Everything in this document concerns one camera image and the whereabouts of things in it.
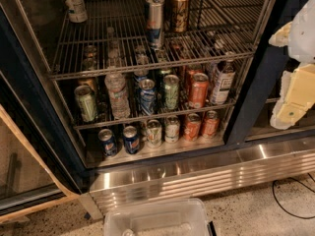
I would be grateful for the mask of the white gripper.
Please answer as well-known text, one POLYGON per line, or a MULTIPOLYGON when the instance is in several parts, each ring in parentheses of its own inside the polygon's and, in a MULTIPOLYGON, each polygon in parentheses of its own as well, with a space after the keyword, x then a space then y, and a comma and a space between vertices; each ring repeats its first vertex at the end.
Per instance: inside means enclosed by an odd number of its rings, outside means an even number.
POLYGON ((286 130, 315 104, 315 65, 306 64, 315 62, 315 0, 308 0, 269 43, 275 47, 288 45, 288 55, 301 62, 293 72, 283 72, 280 99, 270 119, 272 127, 286 130))

